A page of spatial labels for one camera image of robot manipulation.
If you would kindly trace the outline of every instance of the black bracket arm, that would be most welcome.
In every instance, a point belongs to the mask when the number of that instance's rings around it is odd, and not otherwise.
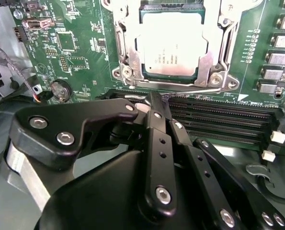
[[[202,214],[204,224],[210,225],[210,229],[244,229],[230,207],[203,151],[193,147],[181,123],[172,120],[169,126],[174,137],[174,152],[182,153],[183,158],[188,161],[192,178],[197,182],[205,201],[205,212]]]
[[[207,161],[229,194],[230,204],[241,221],[251,229],[285,230],[284,216],[208,141],[196,139],[194,145],[202,149]]]
[[[26,108],[15,114],[10,139],[44,165],[66,170],[81,152],[84,136],[95,141],[106,124],[134,121],[137,116],[137,109],[125,99]]]
[[[139,207],[154,222],[172,217],[177,195],[171,137],[163,113],[150,110],[145,117],[145,184]]]

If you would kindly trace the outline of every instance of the wire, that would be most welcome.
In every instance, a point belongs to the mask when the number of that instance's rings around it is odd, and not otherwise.
[[[8,55],[5,53],[4,50],[2,50],[0,48],[0,53],[4,56],[4,58],[6,59],[6,61],[8,62],[8,64],[13,68],[13,70],[18,74],[18,76],[20,78],[22,78],[24,80],[24,83],[26,85],[26,87],[31,91],[31,93],[33,94],[34,99],[37,102],[40,102],[40,100],[37,97],[37,93],[36,91],[33,90],[32,86],[30,85],[30,83],[28,82],[28,80],[24,77],[24,75],[21,73],[21,71],[18,69],[18,67],[15,65],[15,63],[8,57]]]
[[[257,186],[260,190],[260,192],[268,199],[273,200],[277,203],[284,204],[285,205],[285,198],[277,196],[269,191],[269,189],[266,186],[265,178],[263,176],[257,177]]]

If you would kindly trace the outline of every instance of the silver screw head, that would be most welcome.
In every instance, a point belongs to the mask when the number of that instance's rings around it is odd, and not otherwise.
[[[133,75],[133,71],[130,67],[125,66],[122,70],[122,74],[125,78],[130,78]]]
[[[262,213],[262,218],[263,218],[263,220],[264,220],[269,226],[273,226],[273,221],[272,221],[272,219],[267,215],[267,213],[263,212],[263,213]]]
[[[14,12],[13,12],[13,16],[15,19],[18,19],[18,20],[22,20],[23,19],[23,13],[22,11],[16,9]]]
[[[155,117],[161,118],[161,115],[159,113],[154,113]]]
[[[171,195],[170,195],[170,193],[168,192],[167,189],[165,189],[163,187],[158,187],[156,189],[156,197],[164,205],[167,205],[167,204],[169,204],[171,202]]]
[[[181,123],[179,123],[179,122],[176,122],[175,125],[176,125],[179,129],[182,128],[182,125],[181,125]]]
[[[274,213],[273,217],[274,217],[275,221],[276,221],[280,226],[282,226],[282,227],[285,226],[284,221],[282,220],[282,218],[280,218],[279,215],[277,215],[276,213]]]
[[[230,227],[233,228],[235,227],[235,221],[234,218],[232,217],[232,215],[226,211],[225,209],[220,211],[220,216],[222,218],[222,220]]]
[[[223,78],[220,74],[215,73],[210,76],[210,83],[212,85],[219,85],[222,83],[222,81],[223,81]]]
[[[134,110],[134,108],[132,106],[130,106],[129,104],[127,104],[125,106],[125,108],[128,109],[129,111],[133,111]]]
[[[61,132],[57,135],[57,141],[62,145],[72,145],[74,143],[74,136],[68,132]]]
[[[33,117],[32,119],[30,119],[29,124],[31,125],[31,127],[38,129],[47,127],[47,121],[44,120],[42,117]]]
[[[208,148],[209,147],[209,144],[206,142],[206,141],[202,141],[202,144],[206,147],[206,148]]]

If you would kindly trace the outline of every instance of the green circuit board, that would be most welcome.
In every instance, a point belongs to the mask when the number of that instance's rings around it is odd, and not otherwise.
[[[44,90],[50,90],[50,83],[56,79],[65,80],[73,89],[70,103],[94,100],[109,89],[129,90],[112,76],[112,69],[118,67],[113,16],[101,6],[100,0],[40,0],[40,3],[41,11],[25,12],[25,16],[51,17],[54,26],[46,30],[25,30],[24,44]],[[12,11],[15,9],[25,11],[22,5],[11,6]],[[279,107],[285,100],[285,86],[267,94],[258,92],[257,82],[262,78],[267,52],[273,49],[271,38],[280,32],[277,20],[282,14],[285,8],[280,0],[264,0],[258,7],[244,12],[230,69],[230,74],[240,81],[240,87],[231,92],[193,97]],[[22,26],[21,20],[15,21],[17,26]]]

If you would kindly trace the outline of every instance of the motherboard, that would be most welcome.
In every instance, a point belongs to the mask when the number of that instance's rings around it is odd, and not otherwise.
[[[285,101],[283,0],[33,0],[11,10],[53,104],[109,89]]]

